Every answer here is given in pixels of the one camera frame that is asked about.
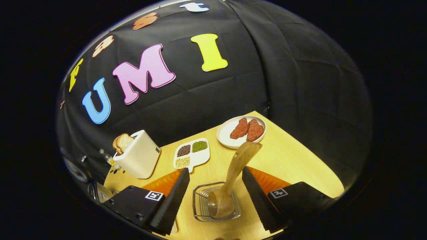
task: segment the wire basket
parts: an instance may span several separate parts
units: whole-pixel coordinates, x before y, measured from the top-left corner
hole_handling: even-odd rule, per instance
[[[240,217],[241,209],[236,194],[231,190],[233,196],[234,212],[228,216],[214,218],[209,214],[208,196],[213,190],[219,189],[225,182],[219,181],[197,186],[193,191],[193,213],[196,220],[200,222],[223,222]]]

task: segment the letter u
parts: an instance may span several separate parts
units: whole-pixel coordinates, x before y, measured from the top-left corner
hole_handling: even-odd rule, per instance
[[[82,104],[85,106],[86,111],[89,114],[92,122],[96,124],[101,124],[107,120],[111,111],[110,99],[108,99],[107,93],[104,88],[104,78],[99,79],[94,85],[94,91],[98,93],[99,99],[101,99],[102,103],[102,111],[97,112],[95,106],[91,100],[91,92],[86,93],[83,97]]]

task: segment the white toaster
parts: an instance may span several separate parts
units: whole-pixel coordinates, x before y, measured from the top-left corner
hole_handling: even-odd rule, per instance
[[[122,155],[114,154],[113,160],[138,179],[147,179],[151,176],[160,155],[160,148],[148,136],[145,130],[131,135],[132,143]]]

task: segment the spoon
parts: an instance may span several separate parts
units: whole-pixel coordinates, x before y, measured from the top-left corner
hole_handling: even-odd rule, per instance
[[[231,187],[237,176],[261,147],[260,143],[245,142],[237,149],[228,167],[225,184],[208,195],[208,211],[212,217],[226,217],[234,212]]]

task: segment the bottle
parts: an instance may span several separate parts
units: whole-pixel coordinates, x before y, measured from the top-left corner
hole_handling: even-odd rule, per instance
[[[104,149],[99,150],[99,153],[104,157],[104,159],[115,169],[120,169],[121,167],[113,161],[113,157],[106,153]]]

